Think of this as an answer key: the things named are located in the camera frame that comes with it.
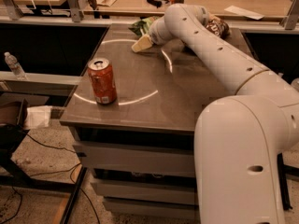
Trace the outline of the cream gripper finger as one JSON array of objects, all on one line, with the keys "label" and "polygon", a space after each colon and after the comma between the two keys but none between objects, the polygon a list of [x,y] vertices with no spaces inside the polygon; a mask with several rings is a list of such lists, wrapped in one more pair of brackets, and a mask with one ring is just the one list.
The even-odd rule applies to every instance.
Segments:
[{"label": "cream gripper finger", "polygon": [[139,52],[144,49],[149,49],[153,45],[151,38],[148,34],[142,35],[133,45],[132,51]]}]

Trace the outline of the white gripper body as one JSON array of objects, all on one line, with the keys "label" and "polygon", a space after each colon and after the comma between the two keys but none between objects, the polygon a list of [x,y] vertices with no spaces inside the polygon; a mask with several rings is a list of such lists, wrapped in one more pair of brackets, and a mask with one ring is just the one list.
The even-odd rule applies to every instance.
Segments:
[{"label": "white gripper body", "polygon": [[149,37],[157,45],[166,44],[174,38],[165,25],[164,17],[159,18],[150,26]]}]

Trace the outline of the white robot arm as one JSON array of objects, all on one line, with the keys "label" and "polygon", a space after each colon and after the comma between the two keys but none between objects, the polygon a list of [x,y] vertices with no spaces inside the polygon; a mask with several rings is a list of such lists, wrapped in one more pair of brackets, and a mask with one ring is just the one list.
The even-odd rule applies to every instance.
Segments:
[{"label": "white robot arm", "polygon": [[176,3],[133,51],[184,42],[229,92],[194,130],[201,224],[285,224],[278,155],[299,143],[299,92],[206,28],[204,7]]}]

